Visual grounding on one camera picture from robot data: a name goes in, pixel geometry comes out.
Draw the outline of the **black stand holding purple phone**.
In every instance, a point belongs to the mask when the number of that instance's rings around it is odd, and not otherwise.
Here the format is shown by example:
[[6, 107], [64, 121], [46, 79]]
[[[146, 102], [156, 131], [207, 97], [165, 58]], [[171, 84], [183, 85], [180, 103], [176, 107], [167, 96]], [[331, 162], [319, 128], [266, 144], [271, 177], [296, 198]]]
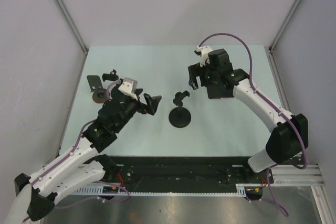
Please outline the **black stand holding purple phone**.
[[119, 79], [119, 76], [117, 75], [117, 71], [113, 69], [109, 73], [103, 73], [102, 74], [102, 81], [117, 81]]

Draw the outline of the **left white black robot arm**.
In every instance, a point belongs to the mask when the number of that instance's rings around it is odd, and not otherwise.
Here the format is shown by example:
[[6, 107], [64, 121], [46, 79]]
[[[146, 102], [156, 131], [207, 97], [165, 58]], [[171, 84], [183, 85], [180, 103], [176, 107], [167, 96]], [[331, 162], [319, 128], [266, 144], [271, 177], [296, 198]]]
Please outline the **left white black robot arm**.
[[39, 171], [31, 175], [21, 173], [14, 179], [17, 195], [27, 185], [31, 186], [24, 220], [41, 220], [78, 188], [115, 178], [116, 164], [102, 151], [117, 139], [136, 113], [154, 115], [162, 99], [160, 95], [152, 97], [144, 93], [142, 103], [139, 98], [142, 92], [135, 89], [127, 93], [113, 88], [111, 98], [102, 105], [97, 118], [81, 128], [77, 140], [65, 153]]

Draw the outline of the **rusty base phone stand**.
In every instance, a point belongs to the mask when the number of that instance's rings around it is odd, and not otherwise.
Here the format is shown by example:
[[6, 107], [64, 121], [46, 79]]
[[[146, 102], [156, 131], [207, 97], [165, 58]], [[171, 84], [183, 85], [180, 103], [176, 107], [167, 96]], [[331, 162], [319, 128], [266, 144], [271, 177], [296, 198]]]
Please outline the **rusty base phone stand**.
[[101, 78], [97, 75], [87, 75], [87, 81], [92, 93], [92, 100], [102, 104], [108, 100], [107, 90], [103, 87]]

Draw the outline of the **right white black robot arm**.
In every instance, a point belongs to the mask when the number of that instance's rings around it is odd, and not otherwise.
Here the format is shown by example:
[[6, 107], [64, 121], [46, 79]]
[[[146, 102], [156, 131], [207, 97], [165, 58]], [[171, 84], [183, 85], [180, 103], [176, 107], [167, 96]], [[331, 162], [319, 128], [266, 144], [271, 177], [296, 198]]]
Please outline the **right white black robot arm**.
[[294, 115], [264, 95], [243, 69], [234, 69], [224, 49], [209, 46], [194, 51], [200, 61], [188, 67], [189, 85], [193, 90], [207, 89], [209, 99], [235, 98], [246, 105], [264, 123], [270, 137], [263, 150], [247, 161], [243, 179], [254, 183], [267, 168], [280, 165], [308, 148], [308, 120]]

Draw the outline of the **black phone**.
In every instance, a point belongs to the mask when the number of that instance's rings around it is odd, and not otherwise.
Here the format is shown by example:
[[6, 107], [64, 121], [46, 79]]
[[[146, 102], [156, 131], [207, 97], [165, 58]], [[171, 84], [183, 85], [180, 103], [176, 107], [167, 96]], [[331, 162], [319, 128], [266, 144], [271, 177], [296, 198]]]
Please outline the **black phone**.
[[207, 87], [207, 95], [209, 99], [233, 98], [233, 92], [230, 89], [221, 88], [218, 85]]

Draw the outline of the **black stand holding white phone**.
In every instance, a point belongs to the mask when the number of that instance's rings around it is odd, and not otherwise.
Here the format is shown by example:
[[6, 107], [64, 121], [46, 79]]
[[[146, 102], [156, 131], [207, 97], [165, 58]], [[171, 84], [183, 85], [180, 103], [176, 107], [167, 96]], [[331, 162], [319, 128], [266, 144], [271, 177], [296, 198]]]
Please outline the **black stand holding white phone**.
[[191, 122], [191, 113], [188, 109], [183, 107], [182, 100], [185, 97], [189, 97], [190, 93], [185, 90], [183, 92], [177, 92], [173, 99], [173, 104], [176, 106], [169, 113], [169, 122], [172, 126], [176, 128], [184, 128], [188, 126]]

